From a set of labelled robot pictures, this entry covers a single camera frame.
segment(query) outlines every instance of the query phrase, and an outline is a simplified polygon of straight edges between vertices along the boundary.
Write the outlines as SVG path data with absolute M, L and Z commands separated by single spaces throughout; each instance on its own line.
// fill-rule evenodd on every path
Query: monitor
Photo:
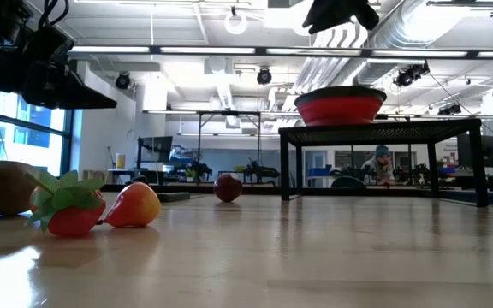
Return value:
M 493 136 L 482 136 L 484 166 L 493 168 Z M 471 140 L 463 133 L 458 136 L 458 160 L 462 167 L 472 167 Z
M 172 137 L 147 137 L 138 140 L 141 163 L 167 163 L 170 160 Z

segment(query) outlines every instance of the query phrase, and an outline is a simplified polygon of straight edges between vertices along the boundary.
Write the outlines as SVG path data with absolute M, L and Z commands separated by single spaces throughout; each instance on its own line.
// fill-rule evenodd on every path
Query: window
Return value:
M 0 92 L 0 160 L 28 163 L 56 176 L 67 172 L 71 115 L 71 110 L 49 110 Z

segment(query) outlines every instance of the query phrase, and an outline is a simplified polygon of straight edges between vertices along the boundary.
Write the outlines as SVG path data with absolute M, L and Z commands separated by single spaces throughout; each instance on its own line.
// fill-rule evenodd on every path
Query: window frame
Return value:
M 14 124 L 17 127 L 24 127 L 40 131 L 42 133 L 52 133 L 62 136 L 62 153 L 60 160 L 60 175 L 64 175 L 70 169 L 71 161 L 71 140 L 72 140 L 72 126 L 74 123 L 74 112 L 72 110 L 64 110 L 64 129 L 59 131 L 50 127 L 45 127 L 29 121 L 19 120 L 5 115 L 0 115 L 0 122 Z

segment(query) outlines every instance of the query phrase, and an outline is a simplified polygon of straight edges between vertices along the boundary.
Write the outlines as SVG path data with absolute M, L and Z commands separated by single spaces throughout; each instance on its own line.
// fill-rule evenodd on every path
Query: ceiling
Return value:
M 43 8 L 43 0 L 27 0 L 34 8 Z M 385 18 L 400 0 L 380 0 L 378 13 Z M 241 9 L 247 17 L 243 34 L 235 35 L 224 27 L 229 8 L 166 5 L 118 5 L 114 3 L 70 3 L 68 16 L 59 27 L 77 41 L 77 44 L 158 44 L 158 45 L 251 45 L 251 46 L 309 46 L 314 37 L 296 34 L 290 28 L 264 26 L 267 0 L 251 2 L 249 9 Z M 53 19 L 62 11 L 63 1 L 56 6 Z M 436 49 L 493 49 L 492 9 L 471 10 L 469 14 L 430 47 Z M 217 95 L 210 76 L 205 75 L 204 61 L 208 56 L 97 56 L 89 58 L 93 66 L 98 62 L 157 62 L 175 87 L 173 102 L 206 102 Z M 267 98 L 273 86 L 293 84 L 301 72 L 305 58 L 299 57 L 231 57 L 235 76 L 231 82 L 234 96 Z M 431 73 L 400 93 L 391 85 L 391 78 L 383 80 L 388 94 L 382 111 L 420 111 L 428 104 L 438 102 L 449 94 L 462 93 L 465 104 L 477 108 L 480 94 L 493 84 L 493 61 L 429 61 Z M 270 67 L 272 85 L 256 82 L 260 66 Z M 103 76 L 115 76 L 106 71 Z

